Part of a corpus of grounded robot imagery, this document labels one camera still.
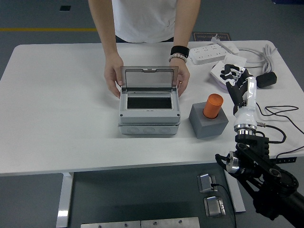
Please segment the person's right hand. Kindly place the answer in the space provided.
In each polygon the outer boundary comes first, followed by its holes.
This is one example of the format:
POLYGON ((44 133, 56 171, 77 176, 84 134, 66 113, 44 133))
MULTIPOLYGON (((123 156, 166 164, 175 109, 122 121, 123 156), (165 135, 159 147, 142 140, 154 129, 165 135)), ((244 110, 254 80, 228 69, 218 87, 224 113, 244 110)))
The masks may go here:
POLYGON ((109 91, 120 98, 120 91, 117 85, 122 86, 121 67, 123 60, 117 52, 113 52, 105 57, 104 78, 109 91))

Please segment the person's left hand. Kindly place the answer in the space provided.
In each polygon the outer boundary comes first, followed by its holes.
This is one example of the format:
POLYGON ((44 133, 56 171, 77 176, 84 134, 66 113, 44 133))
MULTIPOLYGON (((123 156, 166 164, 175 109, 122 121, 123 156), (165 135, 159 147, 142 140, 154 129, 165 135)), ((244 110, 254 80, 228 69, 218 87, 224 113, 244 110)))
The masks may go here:
POLYGON ((190 73, 185 61, 181 58, 172 58, 170 61, 170 66, 178 67, 177 88, 178 96, 180 97, 188 86, 190 73))

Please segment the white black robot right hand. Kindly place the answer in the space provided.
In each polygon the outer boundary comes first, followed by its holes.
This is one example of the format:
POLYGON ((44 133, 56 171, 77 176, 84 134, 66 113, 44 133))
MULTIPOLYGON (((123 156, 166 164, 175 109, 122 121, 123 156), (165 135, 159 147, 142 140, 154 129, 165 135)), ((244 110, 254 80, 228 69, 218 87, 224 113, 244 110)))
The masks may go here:
POLYGON ((233 101, 235 131, 257 128, 254 114, 256 110, 257 81, 246 68, 226 64, 220 77, 225 81, 228 93, 233 101))

